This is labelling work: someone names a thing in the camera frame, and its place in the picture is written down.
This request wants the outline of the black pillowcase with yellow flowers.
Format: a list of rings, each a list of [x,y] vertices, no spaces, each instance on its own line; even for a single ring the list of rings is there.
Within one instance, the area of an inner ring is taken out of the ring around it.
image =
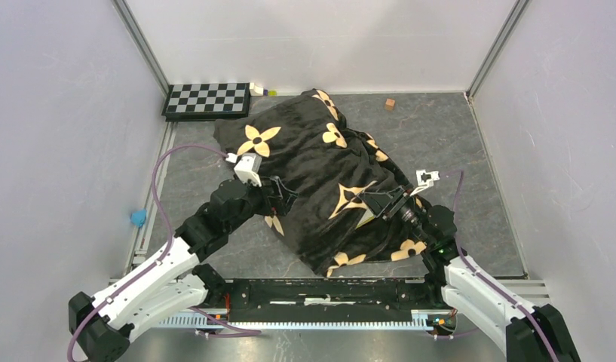
[[[286,216],[265,222],[316,275],[425,250],[410,225],[370,215],[361,192],[389,192],[410,181],[371,135],[348,126],[325,91],[307,90],[255,115],[218,120],[213,136],[224,152],[259,155],[259,174],[278,176],[296,192]]]

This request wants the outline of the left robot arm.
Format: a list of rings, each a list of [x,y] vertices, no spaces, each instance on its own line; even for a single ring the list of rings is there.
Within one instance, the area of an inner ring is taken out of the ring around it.
[[[162,320],[201,305],[218,306],[224,286],[202,280],[204,260],[225,246],[228,236],[255,215],[285,216],[298,198],[276,176],[260,183],[229,179],[219,184],[194,215],[144,263],[92,296],[69,300],[67,359],[76,346],[89,361],[116,361]]]

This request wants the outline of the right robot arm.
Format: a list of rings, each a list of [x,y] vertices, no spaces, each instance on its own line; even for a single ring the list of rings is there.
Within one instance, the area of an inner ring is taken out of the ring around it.
[[[480,268],[458,244],[455,214],[448,207],[415,201],[411,191],[361,192],[372,215],[402,222],[415,240],[428,273],[425,302],[464,314],[503,352],[508,361],[579,361],[562,314],[551,304],[537,305],[512,292]]]

